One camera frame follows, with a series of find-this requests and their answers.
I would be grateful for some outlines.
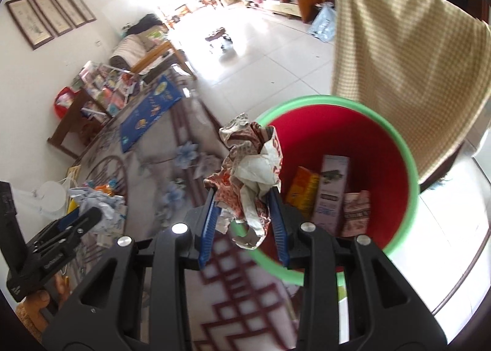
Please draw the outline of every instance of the cardboard box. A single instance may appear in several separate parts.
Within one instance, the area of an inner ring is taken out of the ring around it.
[[[348,175],[349,158],[324,156],[319,190],[312,222],[337,236],[340,229],[341,207]]]
[[[303,167],[296,169],[295,178],[286,196],[286,202],[300,210],[305,219],[309,219],[314,209],[319,174]]]
[[[342,237],[364,235],[370,219],[370,192],[346,193],[343,205],[344,223]]]

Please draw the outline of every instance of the screw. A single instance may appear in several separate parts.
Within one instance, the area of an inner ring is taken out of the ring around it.
[[[175,224],[172,226],[172,231],[176,235],[182,235],[183,233],[186,233],[188,231],[188,226],[183,223]]]
[[[313,232],[315,231],[315,225],[311,222],[304,222],[300,225],[300,229],[304,232]]]
[[[357,242],[362,246],[368,246],[372,240],[367,235],[360,235],[357,237]]]
[[[126,247],[131,244],[132,240],[129,236],[122,236],[118,239],[118,245],[121,247]]]

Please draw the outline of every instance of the toy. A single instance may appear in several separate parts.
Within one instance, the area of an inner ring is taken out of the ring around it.
[[[217,28],[213,31],[209,36],[205,37],[205,41],[210,43],[210,53],[213,53],[214,45],[213,41],[220,40],[220,48],[224,52],[227,49],[228,45],[232,45],[232,39],[227,34],[225,27]]]

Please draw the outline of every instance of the red basket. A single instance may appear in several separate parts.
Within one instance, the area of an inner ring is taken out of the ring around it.
[[[73,92],[73,90],[71,90],[70,88],[65,87],[62,90],[60,90],[60,93],[58,93],[58,95],[55,98],[55,102],[53,103],[53,106],[55,108],[55,113],[58,116],[58,118],[60,118],[60,120],[65,116],[66,112],[68,111],[68,108],[64,106],[60,106],[59,104],[56,104],[56,102],[58,102],[58,99],[60,99],[61,96],[66,94],[70,94],[72,98],[75,99],[75,92]]]

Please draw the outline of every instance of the white floor tile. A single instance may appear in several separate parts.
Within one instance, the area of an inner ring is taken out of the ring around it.
[[[198,83],[195,88],[205,106],[220,124],[227,124],[239,114],[218,88],[203,83]]]
[[[302,80],[314,88],[321,95],[331,94],[331,82],[332,82],[332,67],[334,60],[327,62],[325,65],[320,66],[317,70],[314,70],[310,74],[307,74]]]
[[[284,22],[288,21],[288,17],[286,17],[284,14],[270,13],[270,12],[261,12],[261,11],[258,11],[258,10],[256,10],[256,12],[260,12],[261,14],[264,15],[264,17],[267,20],[270,20],[270,21],[275,22],[275,23],[280,23],[281,24],[281,23],[284,23]]]
[[[443,231],[421,201],[406,241],[390,257],[430,311],[462,276]]]
[[[302,78],[332,60],[334,47],[331,44],[324,44],[311,35],[304,34],[268,56],[297,77]]]
[[[447,336],[448,343],[458,335],[458,332],[469,322],[471,317],[470,300],[462,287],[435,315],[436,320]]]
[[[310,28],[311,24],[305,24],[302,22],[302,20],[298,17],[292,17],[291,19],[284,20],[281,22],[281,24],[290,27],[290,28],[295,28],[298,31],[301,31],[303,33],[307,33],[308,29]]]
[[[288,70],[264,56],[216,84],[234,109],[241,113],[295,82]]]
[[[350,340],[350,320],[348,316],[348,299],[339,302],[339,343],[343,344]]]
[[[298,80],[293,84],[288,85],[285,89],[280,90],[278,93],[271,95],[263,102],[256,104],[254,107],[247,111],[247,115],[251,120],[255,120],[265,111],[286,102],[287,100],[298,98],[300,96],[315,95],[317,92],[305,84],[302,80]]]
[[[456,263],[464,271],[485,234],[483,230],[488,224],[485,208],[491,188],[468,156],[455,162],[446,179],[443,185],[423,192],[421,199],[442,228]]]
[[[245,37],[247,39],[261,35],[268,35],[273,33],[273,28],[278,23],[271,22],[266,19],[255,19],[249,22],[234,21],[226,25],[227,33],[230,35],[233,41],[237,37]]]
[[[470,299],[472,313],[476,312],[491,286],[491,245],[488,240],[481,256],[477,260],[462,287]]]
[[[208,50],[188,54],[193,68],[212,84],[230,77],[263,56],[261,51],[240,42],[234,42],[233,48],[223,54],[220,51],[212,54]]]
[[[277,24],[274,31],[268,34],[260,34],[250,39],[249,42],[253,48],[257,48],[262,53],[268,54],[302,35],[303,32],[301,31]]]

